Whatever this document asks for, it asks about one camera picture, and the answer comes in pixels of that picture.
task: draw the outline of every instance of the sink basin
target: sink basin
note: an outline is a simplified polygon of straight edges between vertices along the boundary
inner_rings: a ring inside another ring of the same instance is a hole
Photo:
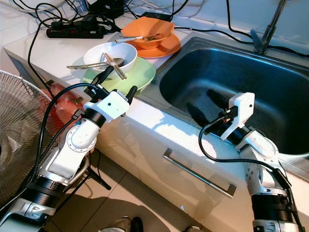
[[[280,153],[309,154],[308,68],[194,37],[160,67],[138,97],[197,126],[188,103],[208,121],[221,111],[209,90],[227,99],[254,93],[254,114],[246,125],[272,140]]]

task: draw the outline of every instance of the white bowl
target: white bowl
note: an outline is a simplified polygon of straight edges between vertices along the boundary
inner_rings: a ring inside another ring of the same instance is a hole
[[[123,66],[120,67],[121,71],[126,74],[134,65],[137,58],[137,50],[134,46],[128,43],[116,43],[109,42],[97,45],[86,52],[83,57],[84,64],[93,64],[99,62],[106,62],[105,56],[102,54],[107,53],[111,58],[122,58],[125,60]],[[104,69],[92,68],[92,71],[99,74]],[[120,79],[119,75],[113,71],[109,76],[109,79]]]

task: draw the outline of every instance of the white wall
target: white wall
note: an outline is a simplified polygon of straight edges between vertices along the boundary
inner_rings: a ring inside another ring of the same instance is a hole
[[[168,6],[172,0],[147,0]],[[235,28],[251,30],[264,33],[266,26],[271,22],[280,0],[230,0],[231,22]],[[183,3],[184,0],[175,0],[175,4]],[[201,3],[202,0],[189,0],[190,3]],[[140,5],[143,2],[133,0],[134,4]],[[194,14],[198,7],[184,7],[179,13],[184,15]],[[142,13],[145,11],[133,8],[133,11]],[[194,18],[227,24],[226,0],[207,0],[198,15]],[[187,26],[186,18],[175,19],[177,25]],[[279,18],[275,36],[287,40],[309,44],[309,0],[288,0],[282,15]]]
[[[8,55],[5,53],[3,46],[34,33],[38,28],[38,21],[32,16],[19,12],[3,3],[3,2],[12,3],[10,0],[1,0],[1,1],[2,2],[0,3],[0,69],[19,75],[19,72],[9,59]],[[40,2],[47,2],[53,5],[58,5],[61,2],[63,2],[63,0],[25,0],[24,2],[28,4],[30,7],[35,7]],[[74,15],[74,12],[70,9],[70,7],[67,4],[63,4],[60,7],[60,9],[62,10],[62,12],[64,11],[66,12],[66,14],[63,15],[64,17],[69,18]],[[40,15],[42,18],[46,18],[46,15],[42,13]]]

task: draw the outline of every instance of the tile floor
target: tile floor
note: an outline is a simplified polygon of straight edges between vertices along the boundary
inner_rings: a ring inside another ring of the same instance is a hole
[[[92,157],[96,170],[98,153]],[[140,180],[102,155],[102,178],[112,187],[108,191],[88,179],[47,224],[49,232],[97,232],[122,216],[140,217],[145,232],[182,232],[195,220],[148,188]]]

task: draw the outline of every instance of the spoon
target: spoon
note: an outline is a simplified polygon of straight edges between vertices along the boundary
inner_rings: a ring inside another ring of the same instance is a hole
[[[118,66],[122,66],[125,62],[124,59],[122,58],[114,58],[115,63]],[[72,66],[67,66],[68,69],[89,69],[89,68],[96,68],[96,67],[107,67],[109,66],[108,63],[106,62],[99,62],[99,63],[93,63],[93,64],[83,64],[83,65],[72,65]]]

